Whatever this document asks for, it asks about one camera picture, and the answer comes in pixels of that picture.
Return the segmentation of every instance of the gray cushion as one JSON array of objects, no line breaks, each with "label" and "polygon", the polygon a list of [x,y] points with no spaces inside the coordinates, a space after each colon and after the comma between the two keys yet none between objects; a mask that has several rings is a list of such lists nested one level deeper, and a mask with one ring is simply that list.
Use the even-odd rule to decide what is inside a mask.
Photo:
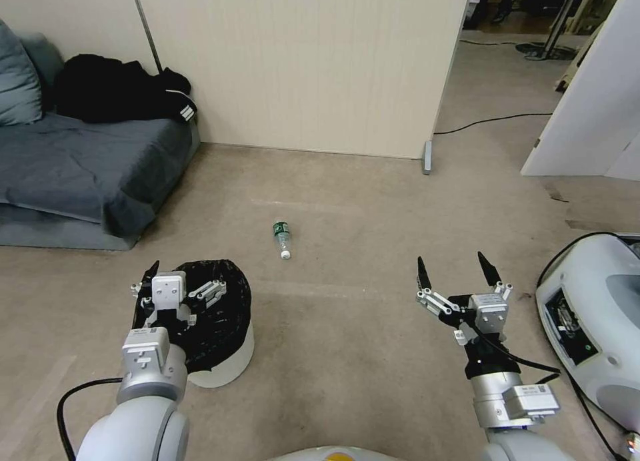
[{"label": "gray cushion", "polygon": [[42,33],[16,33],[35,70],[40,77],[42,88],[42,105],[45,110],[53,108],[53,82],[55,76],[62,71],[65,62],[58,50]]},{"label": "gray cushion", "polygon": [[0,126],[41,117],[38,74],[18,37],[0,20]]}]

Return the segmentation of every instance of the white robot body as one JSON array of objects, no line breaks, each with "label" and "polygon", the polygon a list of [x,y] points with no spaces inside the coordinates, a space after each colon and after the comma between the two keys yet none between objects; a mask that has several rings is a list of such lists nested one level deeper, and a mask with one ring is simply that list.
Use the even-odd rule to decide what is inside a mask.
[{"label": "white robot body", "polygon": [[587,397],[640,431],[640,259],[608,234],[579,241],[536,290],[542,325]]}]

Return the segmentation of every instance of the gray sofa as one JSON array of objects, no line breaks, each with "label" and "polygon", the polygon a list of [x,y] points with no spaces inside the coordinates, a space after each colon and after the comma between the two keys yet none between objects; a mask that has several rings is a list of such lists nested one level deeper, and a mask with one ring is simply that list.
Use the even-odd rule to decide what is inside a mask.
[{"label": "gray sofa", "polygon": [[199,145],[195,123],[87,124],[52,111],[63,62],[42,35],[20,36],[48,110],[0,127],[0,244],[128,250]]}]

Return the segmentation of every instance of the black cable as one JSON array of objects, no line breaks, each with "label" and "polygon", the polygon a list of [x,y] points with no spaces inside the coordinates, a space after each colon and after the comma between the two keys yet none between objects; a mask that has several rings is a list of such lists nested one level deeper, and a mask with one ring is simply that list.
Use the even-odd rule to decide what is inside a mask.
[{"label": "black cable", "polygon": [[58,433],[60,434],[60,441],[62,441],[62,446],[65,449],[65,453],[69,461],[75,461],[75,453],[73,452],[73,446],[71,445],[71,441],[69,441],[69,435],[67,433],[67,427],[65,425],[65,401],[73,393],[81,391],[90,386],[96,386],[98,384],[119,383],[119,382],[122,382],[122,378],[105,378],[105,379],[89,381],[89,382],[80,384],[75,388],[70,389],[69,391],[64,393],[62,395],[62,398],[60,398],[60,401],[58,401],[58,407],[55,412],[55,419],[58,423]]},{"label": "black cable", "polygon": [[498,46],[498,45],[518,45],[515,41],[497,41],[496,43],[480,43],[478,41],[460,40],[460,43],[467,43],[468,45],[480,45],[480,46]]},{"label": "black cable", "polygon": [[627,244],[627,242],[624,240],[624,238],[622,238],[622,236],[619,236],[618,234],[615,234],[614,232],[611,231],[594,231],[594,232],[590,232],[587,234],[583,234],[582,236],[580,236],[579,238],[576,238],[575,240],[571,241],[567,246],[565,246],[564,248],[562,248],[553,258],[551,258],[551,261],[549,261],[547,263],[547,266],[544,267],[544,269],[542,270],[542,272],[540,273],[540,276],[538,276],[538,281],[535,284],[536,289],[538,289],[540,287],[540,285],[542,284],[542,280],[545,277],[545,275],[547,274],[547,271],[549,270],[549,268],[551,268],[551,266],[553,265],[553,263],[563,254],[565,254],[565,252],[569,249],[572,248],[574,244],[576,244],[579,241],[582,241],[585,238],[590,238],[591,236],[596,236],[597,234],[609,234],[611,236],[615,236],[616,238],[618,238],[620,241],[622,241],[625,246],[635,255],[638,256],[638,253],[636,253],[633,249],[631,249],[631,247]]},{"label": "black cable", "polygon": [[521,118],[521,117],[526,117],[526,116],[551,116],[553,113],[520,113],[519,115],[509,115],[509,116],[505,116],[505,117],[498,117],[498,118],[488,118],[488,119],[483,119],[480,121],[474,121],[473,123],[469,123],[466,126],[463,126],[461,128],[456,128],[454,130],[450,130],[450,131],[437,131],[436,133],[434,133],[434,135],[448,135],[450,133],[456,133],[457,131],[462,131],[463,129],[467,129],[470,128],[474,125],[479,125],[480,123],[488,123],[489,121],[500,121],[503,119],[511,119],[511,118]]},{"label": "black cable", "polygon": [[[535,287],[536,288],[540,287],[540,285],[542,284],[542,280],[544,279],[545,275],[547,274],[547,271],[549,270],[549,268],[551,268],[553,266],[553,263],[555,263],[555,261],[560,256],[562,256],[565,252],[567,252],[570,248],[572,248],[579,241],[582,241],[585,238],[590,238],[591,236],[597,236],[598,234],[608,234],[610,236],[614,236],[614,237],[618,238],[620,241],[622,241],[624,243],[624,245],[635,256],[638,256],[640,258],[640,255],[638,255],[638,253],[636,253],[627,244],[627,242],[624,240],[624,238],[622,238],[622,236],[619,236],[618,234],[616,234],[614,232],[611,232],[611,231],[590,232],[590,233],[584,234],[584,235],[576,238],[575,240],[571,241],[567,246],[562,248],[553,258],[551,258],[551,260],[547,263],[547,265],[544,267],[544,269],[540,273],[540,276],[538,277],[538,281],[536,282]],[[589,418],[589,421],[591,421],[591,425],[593,426],[593,429],[595,429],[596,433],[598,433],[598,436],[600,437],[600,440],[602,441],[602,443],[606,446],[606,448],[608,449],[609,453],[611,453],[613,459],[615,459],[616,461],[624,461],[626,458],[624,456],[616,453],[616,451],[614,451],[614,449],[609,444],[609,441],[607,441],[604,433],[602,433],[602,430],[600,429],[600,426],[598,426],[598,423],[596,423],[596,421],[595,421],[595,419],[594,419],[594,417],[593,417],[593,415],[592,415],[592,413],[591,413],[591,411],[589,409],[589,406],[587,405],[587,403],[586,403],[586,401],[584,399],[584,393],[583,393],[582,389],[580,389],[580,386],[578,386],[578,383],[575,381],[575,379],[573,379],[573,377],[571,376],[569,371],[567,371],[567,376],[569,377],[569,381],[571,381],[571,386],[573,387],[573,391],[575,392],[575,395],[578,398],[578,401],[580,401],[580,404],[582,405],[583,409],[587,413],[587,417]]]},{"label": "black cable", "polygon": [[509,351],[505,350],[504,348],[498,346],[493,341],[491,341],[489,339],[489,337],[487,337],[486,334],[484,334],[482,331],[480,331],[478,329],[477,326],[475,326],[475,324],[471,325],[471,329],[473,329],[475,331],[475,334],[477,334],[482,341],[487,343],[489,346],[491,346],[496,351],[501,352],[502,354],[504,354],[506,357],[510,358],[511,360],[513,360],[513,361],[515,361],[515,362],[517,362],[519,364],[524,364],[525,366],[528,366],[529,368],[535,368],[535,369],[538,369],[540,371],[548,371],[550,373],[553,373],[554,377],[552,379],[556,379],[558,376],[560,376],[561,371],[558,368],[554,368],[553,366],[547,366],[546,364],[538,363],[538,362],[535,362],[535,361],[529,361],[527,359],[521,358],[520,356],[516,356],[515,354],[511,354]]},{"label": "black cable", "polygon": [[575,395],[578,398],[578,401],[580,401],[582,408],[585,410],[585,413],[587,413],[587,417],[589,418],[589,421],[591,421],[591,425],[593,426],[593,429],[595,429],[596,433],[598,433],[598,436],[600,436],[602,443],[604,443],[604,445],[607,447],[609,453],[611,453],[611,455],[613,456],[613,459],[615,459],[616,461],[625,461],[626,458],[621,454],[616,453],[616,451],[611,447],[611,445],[607,441],[604,433],[602,433],[602,431],[600,430],[600,426],[598,426],[598,423],[596,423],[595,419],[593,418],[591,410],[589,409],[587,402],[584,399],[582,389],[580,389],[580,386],[578,386],[575,379],[573,379],[573,377],[569,373],[567,373],[567,375],[569,377],[569,380],[571,381],[573,391],[575,391]]}]

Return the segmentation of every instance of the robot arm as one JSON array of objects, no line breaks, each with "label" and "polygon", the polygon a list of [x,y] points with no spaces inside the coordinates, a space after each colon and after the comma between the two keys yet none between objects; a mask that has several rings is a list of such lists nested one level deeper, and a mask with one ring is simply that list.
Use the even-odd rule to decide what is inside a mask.
[{"label": "robot arm", "polygon": [[465,369],[474,391],[473,407],[489,444],[486,461],[570,458],[552,442],[526,431],[556,414],[560,405],[548,384],[523,384],[518,363],[502,344],[509,312],[511,284],[503,284],[496,268],[478,253],[491,292],[445,298],[434,291],[424,262],[418,258],[416,301],[441,322],[454,328],[457,343],[465,347]]},{"label": "robot arm", "polygon": [[131,330],[122,352],[128,373],[118,406],[91,427],[77,460],[182,461],[189,423],[177,405],[187,384],[185,352],[161,327]]}]

